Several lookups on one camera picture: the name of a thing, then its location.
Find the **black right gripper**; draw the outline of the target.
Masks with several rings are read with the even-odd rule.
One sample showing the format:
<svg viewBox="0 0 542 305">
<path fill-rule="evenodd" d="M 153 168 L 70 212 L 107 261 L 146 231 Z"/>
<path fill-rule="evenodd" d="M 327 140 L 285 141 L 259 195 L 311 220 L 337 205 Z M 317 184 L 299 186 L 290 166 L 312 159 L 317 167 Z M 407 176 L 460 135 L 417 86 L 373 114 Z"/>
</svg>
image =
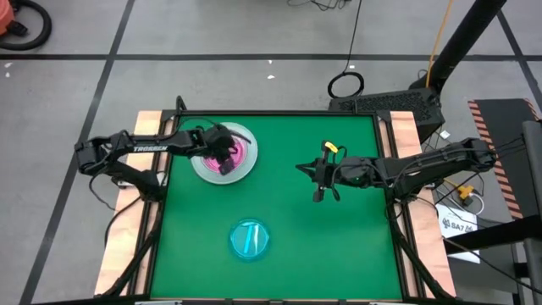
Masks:
<svg viewBox="0 0 542 305">
<path fill-rule="evenodd" d="M 327 149 L 324 150 L 323 146 L 321 146 L 321 148 L 323 152 L 323 156 L 321 158 L 315 158 L 310 163 L 296 165 L 298 170 L 306 174 L 317 184 L 317 190 L 313 196 L 314 202 L 321 202 L 324 199 L 324 192 L 326 190 L 331 190 L 334 199 L 339 201 L 340 194 L 335 187 L 336 185 L 356 188 L 368 188 L 373 185 L 375 175 L 377 173 L 375 158 L 364 158 L 368 161 L 368 172 L 362 178 L 354 181 L 341 181 L 337 176 L 340 162 L 346 158 L 362 157 L 348 157 L 347 149 L 344 146 L 339 146 L 339 151 L 337 153 L 333 153 Z"/>
</svg>

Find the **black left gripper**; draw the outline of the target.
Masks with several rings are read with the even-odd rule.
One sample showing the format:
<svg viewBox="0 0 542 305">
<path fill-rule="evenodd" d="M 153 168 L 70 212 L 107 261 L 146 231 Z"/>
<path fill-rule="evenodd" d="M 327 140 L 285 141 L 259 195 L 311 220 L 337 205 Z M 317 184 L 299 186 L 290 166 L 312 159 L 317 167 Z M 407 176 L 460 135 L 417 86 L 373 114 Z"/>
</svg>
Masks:
<svg viewBox="0 0 542 305">
<path fill-rule="evenodd" d="M 202 134 L 197 137 L 197 142 L 203 146 L 202 152 L 200 153 L 200 156 L 206 158 L 206 157 L 212 157 L 213 152 L 218 150 L 220 147 L 210 147 L 207 144 L 207 138 L 206 138 L 206 130 L 204 130 L 201 126 L 197 126 L 197 129 L 202 132 Z M 228 148 L 228 152 L 230 154 L 237 154 L 240 151 L 239 146 L 235 144 L 233 147 Z M 221 175 L 227 175 L 231 171 L 235 169 L 235 161 L 232 157 L 228 158 L 219 158 L 218 159 L 218 170 Z"/>
</svg>

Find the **transparent blue plastic plate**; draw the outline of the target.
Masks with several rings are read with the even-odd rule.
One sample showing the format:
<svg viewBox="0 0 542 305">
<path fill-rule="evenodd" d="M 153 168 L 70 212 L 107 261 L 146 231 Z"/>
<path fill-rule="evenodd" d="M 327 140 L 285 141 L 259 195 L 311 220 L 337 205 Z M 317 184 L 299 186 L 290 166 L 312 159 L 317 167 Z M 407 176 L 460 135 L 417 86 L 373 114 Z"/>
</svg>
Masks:
<svg viewBox="0 0 542 305">
<path fill-rule="evenodd" d="M 242 219 L 230 230 L 229 243 L 239 259 L 258 260 L 269 248 L 270 233 L 263 222 Z"/>
</svg>

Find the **black perforated computer case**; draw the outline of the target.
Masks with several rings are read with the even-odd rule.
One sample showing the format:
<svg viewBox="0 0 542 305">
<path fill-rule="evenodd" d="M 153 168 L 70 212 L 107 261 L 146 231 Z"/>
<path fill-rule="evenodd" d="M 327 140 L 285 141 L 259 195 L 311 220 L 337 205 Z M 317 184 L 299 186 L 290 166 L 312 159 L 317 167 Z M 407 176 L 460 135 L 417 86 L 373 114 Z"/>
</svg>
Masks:
<svg viewBox="0 0 542 305">
<path fill-rule="evenodd" d="M 329 102 L 329 111 L 364 112 L 412 112 L 420 142 L 437 131 L 445 119 L 441 112 L 440 96 L 428 88 L 392 91 L 356 97 L 335 98 Z"/>
</svg>

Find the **wooden table side board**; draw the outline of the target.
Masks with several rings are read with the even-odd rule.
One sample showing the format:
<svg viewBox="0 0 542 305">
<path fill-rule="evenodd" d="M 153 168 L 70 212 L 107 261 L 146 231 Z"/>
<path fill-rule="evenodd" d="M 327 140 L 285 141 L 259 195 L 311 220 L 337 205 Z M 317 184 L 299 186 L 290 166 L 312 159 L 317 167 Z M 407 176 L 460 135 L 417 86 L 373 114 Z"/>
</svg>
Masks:
<svg viewBox="0 0 542 305">
<path fill-rule="evenodd" d="M 162 111 L 140 111 L 133 133 L 136 135 L 169 133 L 172 126 L 171 121 L 165 125 L 162 123 Z M 137 153 L 128 155 L 127 164 L 139 170 L 156 169 L 162 171 L 167 167 L 167 160 L 166 153 Z M 134 186 L 121 188 L 116 200 L 114 216 L 139 196 L 140 193 Z M 142 231 L 143 234 L 142 239 L 145 239 L 152 229 L 157 210 L 157 202 L 144 203 L 139 199 L 115 219 L 108 232 L 108 243 L 105 246 L 97 278 L 95 296 L 106 292 L 124 272 L 130 260 L 135 256 L 137 247 L 143 242 L 138 240 L 140 232 Z M 149 258 L 150 250 L 142 259 L 140 266 L 137 267 L 137 274 L 134 273 L 135 282 L 132 283 L 135 284 L 135 292 L 130 293 L 144 293 Z"/>
<path fill-rule="evenodd" d="M 418 129 L 412 112 L 392 111 L 390 117 L 398 156 L 405 158 L 421 153 Z M 442 288 L 455 296 L 455 287 L 431 190 L 423 188 L 408 207 L 418 256 Z"/>
</svg>

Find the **yellow power plug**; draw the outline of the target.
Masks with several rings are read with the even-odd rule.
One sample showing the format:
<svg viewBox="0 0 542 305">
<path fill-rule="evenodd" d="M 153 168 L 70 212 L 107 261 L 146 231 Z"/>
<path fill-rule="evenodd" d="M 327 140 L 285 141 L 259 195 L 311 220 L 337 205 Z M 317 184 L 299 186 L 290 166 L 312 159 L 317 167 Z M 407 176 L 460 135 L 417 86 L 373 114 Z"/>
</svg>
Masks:
<svg viewBox="0 0 542 305">
<path fill-rule="evenodd" d="M 474 194 L 475 188 L 470 185 L 460 185 L 452 180 L 444 179 L 444 182 L 447 183 L 450 186 L 453 186 L 457 192 L 458 197 L 462 201 L 463 206 L 469 206 L 473 199 L 472 196 Z"/>
</svg>

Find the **white printed paper sheet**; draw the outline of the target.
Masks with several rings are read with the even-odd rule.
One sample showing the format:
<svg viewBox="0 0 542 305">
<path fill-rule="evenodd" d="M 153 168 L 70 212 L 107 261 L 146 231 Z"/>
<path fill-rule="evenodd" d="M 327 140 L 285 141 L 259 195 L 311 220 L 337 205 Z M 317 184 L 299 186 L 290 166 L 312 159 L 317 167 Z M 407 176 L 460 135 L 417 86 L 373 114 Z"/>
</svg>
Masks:
<svg viewBox="0 0 542 305">
<path fill-rule="evenodd" d="M 442 204 L 437 204 L 436 208 L 438 210 L 440 232 L 443 237 L 451 238 L 478 229 L 477 217 L 474 214 L 456 208 L 450 208 Z M 476 250 L 474 253 L 459 252 L 456 254 L 448 254 L 448 257 L 480 264 L 481 261 L 478 258 L 478 255 L 479 250 Z"/>
</svg>

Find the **black mat with hazard stripes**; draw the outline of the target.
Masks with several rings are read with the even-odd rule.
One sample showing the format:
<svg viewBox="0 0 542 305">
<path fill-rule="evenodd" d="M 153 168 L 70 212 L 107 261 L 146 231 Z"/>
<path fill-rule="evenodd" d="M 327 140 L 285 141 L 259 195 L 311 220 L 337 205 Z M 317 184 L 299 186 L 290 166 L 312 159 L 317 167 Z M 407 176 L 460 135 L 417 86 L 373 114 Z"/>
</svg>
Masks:
<svg viewBox="0 0 542 305">
<path fill-rule="evenodd" d="M 467 106 L 481 139 L 499 152 L 494 172 L 511 216 L 538 216 L 540 208 L 523 146 L 523 122 L 539 120 L 533 104 L 515 98 L 471 100 Z"/>
</svg>

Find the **black floor beam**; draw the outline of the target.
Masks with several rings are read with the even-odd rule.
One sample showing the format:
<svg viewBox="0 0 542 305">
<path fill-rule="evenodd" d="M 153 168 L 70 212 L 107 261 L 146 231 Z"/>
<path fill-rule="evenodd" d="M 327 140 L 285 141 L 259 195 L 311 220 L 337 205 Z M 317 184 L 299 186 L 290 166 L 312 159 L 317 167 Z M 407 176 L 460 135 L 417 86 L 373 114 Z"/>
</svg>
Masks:
<svg viewBox="0 0 542 305">
<path fill-rule="evenodd" d="M 513 244 L 528 238 L 542 240 L 542 218 L 529 216 L 509 223 L 444 238 L 447 254 Z"/>
</svg>

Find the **black round pole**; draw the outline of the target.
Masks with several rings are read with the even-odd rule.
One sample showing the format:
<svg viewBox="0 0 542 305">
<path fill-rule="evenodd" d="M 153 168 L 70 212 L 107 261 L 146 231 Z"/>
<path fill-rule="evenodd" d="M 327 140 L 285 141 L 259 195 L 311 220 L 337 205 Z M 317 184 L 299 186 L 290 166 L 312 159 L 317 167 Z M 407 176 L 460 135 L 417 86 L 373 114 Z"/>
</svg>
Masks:
<svg viewBox="0 0 542 305">
<path fill-rule="evenodd" d="M 441 92 L 455 67 L 464 59 L 506 2 L 507 0 L 475 0 L 432 64 L 431 70 L 415 80 L 409 90 L 423 88 L 428 82 L 429 88 Z"/>
</svg>

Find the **orange vacuum cleaner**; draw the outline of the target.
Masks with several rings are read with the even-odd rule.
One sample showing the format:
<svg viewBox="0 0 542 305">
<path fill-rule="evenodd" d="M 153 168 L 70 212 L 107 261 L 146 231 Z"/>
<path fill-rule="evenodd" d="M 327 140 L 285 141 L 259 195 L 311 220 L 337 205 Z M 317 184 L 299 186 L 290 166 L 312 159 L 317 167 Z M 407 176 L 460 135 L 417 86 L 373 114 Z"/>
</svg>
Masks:
<svg viewBox="0 0 542 305">
<path fill-rule="evenodd" d="M 0 0 L 0 36 L 7 34 L 14 24 L 14 9 L 10 0 Z"/>
</svg>

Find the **black table frame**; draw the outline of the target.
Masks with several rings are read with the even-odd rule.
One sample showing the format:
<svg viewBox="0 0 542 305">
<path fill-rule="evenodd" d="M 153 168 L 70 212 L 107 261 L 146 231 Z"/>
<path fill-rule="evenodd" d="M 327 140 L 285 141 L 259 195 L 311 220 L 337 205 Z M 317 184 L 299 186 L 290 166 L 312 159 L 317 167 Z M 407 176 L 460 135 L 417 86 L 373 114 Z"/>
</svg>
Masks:
<svg viewBox="0 0 542 305">
<path fill-rule="evenodd" d="M 182 301 L 397 301 L 428 295 L 392 241 L 384 192 L 344 187 L 341 200 L 312 201 L 311 181 L 296 165 L 313 160 L 322 140 L 358 154 L 389 152 L 386 128 L 370 114 L 329 111 L 216 111 L 248 127 L 260 148 L 253 171 L 229 186 L 196 176 L 187 159 L 168 157 L 171 180 L 160 237 L 150 249 L 144 293 Z M 263 222 L 268 250 L 239 259 L 230 230 Z"/>
</svg>

